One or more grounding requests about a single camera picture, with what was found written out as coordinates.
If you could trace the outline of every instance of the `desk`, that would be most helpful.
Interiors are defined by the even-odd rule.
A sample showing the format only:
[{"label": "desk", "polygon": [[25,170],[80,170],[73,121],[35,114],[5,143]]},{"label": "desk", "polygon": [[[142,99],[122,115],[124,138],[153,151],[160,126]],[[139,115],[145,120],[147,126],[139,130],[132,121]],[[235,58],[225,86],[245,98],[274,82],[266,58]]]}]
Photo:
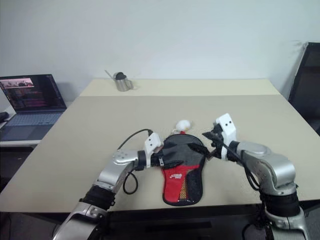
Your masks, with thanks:
[{"label": "desk", "polygon": [[[68,107],[70,106],[71,102],[66,101],[65,105]],[[16,111],[14,108],[10,105],[7,107],[4,112],[7,112],[9,114],[8,120],[10,120],[15,114]],[[5,125],[6,123],[0,123],[0,129]],[[0,147],[34,147],[40,143],[41,139],[39,140],[26,140],[26,141],[0,141]]]},{"label": "desk", "polygon": [[[3,190],[0,211],[68,213],[131,133],[150,128],[165,138],[177,121],[189,119],[194,125],[188,133],[209,146],[201,133],[224,113],[231,115],[239,141],[264,144],[294,163],[300,200],[320,199],[314,185],[320,137],[268,80],[137,80],[136,85],[118,92],[111,80],[93,80]],[[137,135],[126,147],[141,149],[145,138]],[[137,192],[120,190],[111,211],[172,208],[162,200],[159,168],[136,175]],[[242,167],[215,158],[205,164],[203,196],[194,206],[259,202]]]}]

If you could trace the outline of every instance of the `white ball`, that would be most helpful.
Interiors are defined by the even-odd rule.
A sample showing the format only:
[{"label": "white ball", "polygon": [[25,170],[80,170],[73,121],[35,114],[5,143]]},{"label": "white ball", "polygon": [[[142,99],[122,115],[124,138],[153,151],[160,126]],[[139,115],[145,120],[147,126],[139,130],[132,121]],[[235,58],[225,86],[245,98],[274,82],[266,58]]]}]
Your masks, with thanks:
[{"label": "white ball", "polygon": [[188,131],[191,128],[191,122],[188,120],[180,120],[178,123],[175,125],[175,129],[178,131]]}]

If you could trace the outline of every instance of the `laptop keyboard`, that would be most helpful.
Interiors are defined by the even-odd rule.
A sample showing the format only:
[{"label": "laptop keyboard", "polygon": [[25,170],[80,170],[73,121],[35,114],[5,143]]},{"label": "laptop keyboard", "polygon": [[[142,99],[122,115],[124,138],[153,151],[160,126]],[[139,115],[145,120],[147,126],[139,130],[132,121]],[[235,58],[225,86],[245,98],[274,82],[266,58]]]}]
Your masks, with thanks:
[{"label": "laptop keyboard", "polygon": [[53,125],[56,123],[62,113],[40,113],[40,114],[19,114],[15,115],[6,126],[38,126]]}]

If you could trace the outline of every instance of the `beige tabletop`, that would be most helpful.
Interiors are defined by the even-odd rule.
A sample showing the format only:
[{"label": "beige tabletop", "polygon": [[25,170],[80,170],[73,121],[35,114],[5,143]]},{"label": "beige tabletop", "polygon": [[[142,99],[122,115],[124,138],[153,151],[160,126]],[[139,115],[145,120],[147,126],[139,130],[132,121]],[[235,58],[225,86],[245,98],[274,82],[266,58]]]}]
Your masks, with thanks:
[{"label": "beige tabletop", "polygon": [[[150,96],[144,83],[151,80],[137,81],[139,87],[125,93],[117,92],[111,80],[94,80],[2,191],[0,211],[70,212],[131,133],[150,128],[164,139],[177,121],[188,119],[193,123],[188,133],[209,146],[201,133],[224,113],[231,115],[239,141],[264,144],[294,163],[300,200],[320,199],[320,189],[314,186],[320,169],[320,137],[269,81],[223,81],[155,81],[152,85],[158,91]],[[165,85],[170,91],[161,95]],[[135,136],[126,148],[141,149],[146,137]],[[137,192],[126,195],[120,190],[112,211],[171,208],[162,200],[164,179],[158,167],[136,175]],[[206,162],[202,178],[203,196],[194,206],[260,202],[244,169],[233,162],[213,158]]]}]

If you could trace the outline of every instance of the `printed logo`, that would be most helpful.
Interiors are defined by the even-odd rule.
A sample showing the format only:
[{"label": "printed logo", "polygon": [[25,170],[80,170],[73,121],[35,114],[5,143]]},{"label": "printed logo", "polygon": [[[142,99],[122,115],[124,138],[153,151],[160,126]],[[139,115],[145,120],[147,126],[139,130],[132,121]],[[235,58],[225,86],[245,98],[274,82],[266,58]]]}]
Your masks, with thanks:
[{"label": "printed logo", "polygon": [[169,177],[170,179],[181,179],[182,174],[181,173],[176,173],[176,174],[171,174],[171,176]]}]

